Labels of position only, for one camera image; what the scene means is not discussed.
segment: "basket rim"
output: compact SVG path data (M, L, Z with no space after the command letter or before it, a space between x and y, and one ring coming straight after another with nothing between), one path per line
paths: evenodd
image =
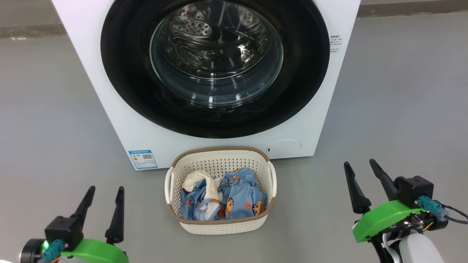
M199 221L199 220L182 219L182 218L180 218L179 216L176 215L176 213L172 209L171 204L168 204L168 208L169 208L169 210L171 212L172 217L175 220L179 221L179 223L181 223L181 224L186 224L186 225L224 225L224 224L233 224L233 223L242 223L242 222L253 221L253 220L260 219L260 218L262 218L264 216L267 216L268 213L270 213L270 211L275 206L275 200L276 200L276 197L272 197L271 201L270 201L270 205L268 206L268 208L263 213L261 213L259 215L252 216L252 217L246 217L246 218L240 218L240 219L225 219L225 220L214 220L214 221Z
M185 156L194 154L194 153L206 153L206 152L217 152L217 151L250 151L250 152L256 152L260 154L263 158L265 158L265 161L269 162L270 159L268 156L261 150L254 148L254 147L247 147L247 146L226 146L226 147L209 147L209 148L201 148L201 149L196 149L196 150L190 150L186 151L182 154L180 154L174 162L172 162L172 167L176 167L176 164Z

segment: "washing machine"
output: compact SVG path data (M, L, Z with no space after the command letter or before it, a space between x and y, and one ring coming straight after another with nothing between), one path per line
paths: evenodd
M136 170L312 156L360 0L52 0Z

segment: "washing machine door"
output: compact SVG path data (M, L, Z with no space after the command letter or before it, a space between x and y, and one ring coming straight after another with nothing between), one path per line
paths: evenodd
M311 0L116 0L102 61L139 114L175 132L265 131L315 95L329 38Z

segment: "blue and white sticker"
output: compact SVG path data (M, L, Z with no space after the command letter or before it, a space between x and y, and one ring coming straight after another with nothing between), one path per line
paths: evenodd
M151 150L128 151L128 153L130 154L130 157L132 158L133 163L138 170L158 167Z

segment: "laundry basket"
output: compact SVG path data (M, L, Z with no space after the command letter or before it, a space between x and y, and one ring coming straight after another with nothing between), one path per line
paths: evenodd
M204 170L211 176L224 177L227 171L249 168L255 172L260 190L267 196L263 213L243 219L217 221L185 220L179 217L181 189L185 177L193 171ZM181 154L166 174L166 202L172 216L192 234L235 234L255 230L263 225L275 204L276 172L268 156L251 147L216 147Z

